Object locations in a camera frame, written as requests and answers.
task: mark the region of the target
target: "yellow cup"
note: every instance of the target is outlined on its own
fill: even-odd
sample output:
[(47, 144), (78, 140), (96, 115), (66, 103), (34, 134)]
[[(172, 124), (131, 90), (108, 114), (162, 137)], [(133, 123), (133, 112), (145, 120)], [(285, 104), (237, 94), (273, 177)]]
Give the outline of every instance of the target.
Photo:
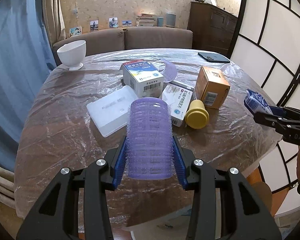
[(201, 129), (209, 122), (209, 113), (201, 100), (193, 100), (186, 112), (185, 120), (187, 125), (193, 129)]

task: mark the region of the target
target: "table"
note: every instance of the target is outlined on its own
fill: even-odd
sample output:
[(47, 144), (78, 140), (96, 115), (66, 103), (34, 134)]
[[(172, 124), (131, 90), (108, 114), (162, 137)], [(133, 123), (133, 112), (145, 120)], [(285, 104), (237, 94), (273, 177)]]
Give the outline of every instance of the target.
[[(145, 59), (159, 69), (160, 58), (175, 63), (176, 80), (195, 85), (199, 68), (207, 65), (221, 69), (231, 85), (219, 109), (207, 109), (209, 124), (194, 130), (183, 124), (173, 127), (182, 147), (214, 168), (246, 170), (272, 150), (281, 135), (263, 130), (243, 105), (246, 89), (263, 90), (233, 62), (209, 63), (190, 49), (136, 49), (89, 56), (77, 71), (60, 65), (43, 84), (22, 131), (15, 166), (15, 204), (19, 217), (25, 218), (44, 188), (62, 167), (72, 170), (87, 167), (117, 147), (126, 133), (122, 128), (103, 138), (87, 113), (86, 105), (122, 87), (123, 62)], [(79, 231), (83, 231), (82, 192), (79, 197)], [(128, 227), (177, 211), (192, 202), (176, 176), (161, 181), (138, 181), (124, 174), (115, 192), (106, 193), (113, 227)]]

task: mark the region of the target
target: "white cup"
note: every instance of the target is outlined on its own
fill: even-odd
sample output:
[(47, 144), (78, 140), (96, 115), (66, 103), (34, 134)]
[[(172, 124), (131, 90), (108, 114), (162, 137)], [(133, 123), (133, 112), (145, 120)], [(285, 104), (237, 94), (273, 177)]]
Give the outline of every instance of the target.
[(65, 44), (57, 50), (60, 61), (69, 67), (69, 70), (78, 70), (83, 66), (86, 56), (86, 41), (73, 41)]

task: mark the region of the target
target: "blue curtain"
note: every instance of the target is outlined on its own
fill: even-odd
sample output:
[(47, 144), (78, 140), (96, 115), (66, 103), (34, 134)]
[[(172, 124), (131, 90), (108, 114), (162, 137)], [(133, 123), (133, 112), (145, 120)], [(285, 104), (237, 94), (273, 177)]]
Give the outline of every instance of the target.
[(14, 171), (16, 148), (40, 87), (56, 67), (42, 0), (0, 0), (0, 166)]

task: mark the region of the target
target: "wooden cabinet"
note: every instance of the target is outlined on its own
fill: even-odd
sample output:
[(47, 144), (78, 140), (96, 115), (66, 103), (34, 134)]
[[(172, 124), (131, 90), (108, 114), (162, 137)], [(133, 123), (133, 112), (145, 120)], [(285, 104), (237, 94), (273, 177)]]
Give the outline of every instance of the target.
[(193, 49), (209, 50), (226, 56), (237, 17), (212, 4), (191, 2), (188, 30), (193, 32)]

